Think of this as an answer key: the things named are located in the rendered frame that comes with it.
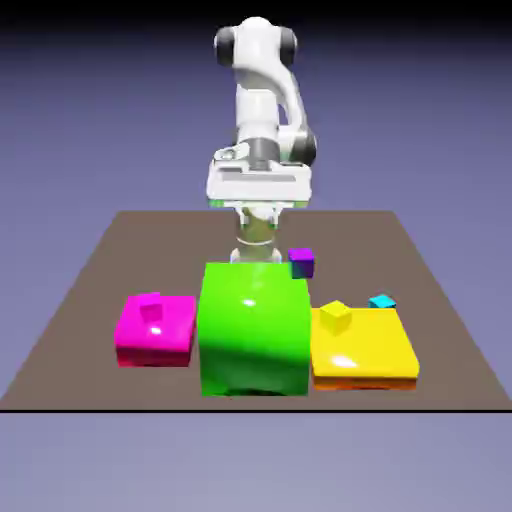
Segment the small magenta cube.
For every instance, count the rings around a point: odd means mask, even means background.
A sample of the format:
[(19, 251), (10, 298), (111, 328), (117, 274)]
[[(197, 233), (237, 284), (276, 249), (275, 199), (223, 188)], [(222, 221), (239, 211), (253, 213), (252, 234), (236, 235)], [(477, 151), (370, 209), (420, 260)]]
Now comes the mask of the small magenta cube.
[(163, 299), (159, 292), (137, 296), (139, 313), (145, 323), (159, 322), (163, 318)]

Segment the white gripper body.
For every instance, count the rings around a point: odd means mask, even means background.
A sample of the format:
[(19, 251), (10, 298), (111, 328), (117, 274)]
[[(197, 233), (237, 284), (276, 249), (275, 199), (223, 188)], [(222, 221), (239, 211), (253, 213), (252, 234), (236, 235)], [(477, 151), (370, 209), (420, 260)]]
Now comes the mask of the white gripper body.
[(211, 206), (246, 203), (306, 205), (312, 195), (312, 171), (306, 165), (270, 162), (270, 169), (250, 170), (247, 161), (212, 161), (206, 184)]

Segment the large yellow box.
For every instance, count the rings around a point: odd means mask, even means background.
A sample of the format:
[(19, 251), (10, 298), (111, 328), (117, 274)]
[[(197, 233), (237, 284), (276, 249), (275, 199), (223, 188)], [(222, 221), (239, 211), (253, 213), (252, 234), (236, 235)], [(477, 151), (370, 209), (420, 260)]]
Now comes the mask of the large yellow box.
[(351, 308), (352, 322), (338, 335), (322, 327), (311, 310), (314, 389), (413, 390), (420, 365), (394, 308)]

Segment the small purple cube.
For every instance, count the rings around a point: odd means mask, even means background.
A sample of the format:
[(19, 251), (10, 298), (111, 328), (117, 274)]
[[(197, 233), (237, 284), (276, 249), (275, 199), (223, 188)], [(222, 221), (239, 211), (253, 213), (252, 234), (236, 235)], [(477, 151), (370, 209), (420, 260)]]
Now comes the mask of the small purple cube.
[(288, 261), (294, 279), (311, 279), (315, 270), (315, 255), (310, 248), (290, 248)]

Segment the large green box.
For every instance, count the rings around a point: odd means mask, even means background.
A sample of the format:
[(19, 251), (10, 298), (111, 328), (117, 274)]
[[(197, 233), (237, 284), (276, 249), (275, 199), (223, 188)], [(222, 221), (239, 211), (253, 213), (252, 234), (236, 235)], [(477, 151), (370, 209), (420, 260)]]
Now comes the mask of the large green box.
[(197, 314), (205, 396), (305, 396), (309, 390), (308, 283), (288, 263), (209, 262)]

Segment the small yellow cube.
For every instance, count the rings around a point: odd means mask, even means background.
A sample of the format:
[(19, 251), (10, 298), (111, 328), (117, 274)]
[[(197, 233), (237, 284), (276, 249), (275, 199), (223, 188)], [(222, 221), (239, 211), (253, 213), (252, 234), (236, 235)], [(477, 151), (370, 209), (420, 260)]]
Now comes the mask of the small yellow cube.
[(334, 300), (319, 308), (319, 320), (323, 328), (332, 335), (338, 335), (352, 322), (352, 309), (343, 302)]

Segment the large magenta box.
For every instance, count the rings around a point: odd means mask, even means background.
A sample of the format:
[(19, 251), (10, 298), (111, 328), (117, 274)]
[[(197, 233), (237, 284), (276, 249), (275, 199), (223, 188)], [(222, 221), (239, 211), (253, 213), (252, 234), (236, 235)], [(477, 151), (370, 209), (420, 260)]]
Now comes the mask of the large magenta box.
[(161, 295), (163, 318), (145, 323), (139, 313), (137, 296), (127, 298), (114, 331), (118, 365), (187, 367), (196, 324), (196, 298)]

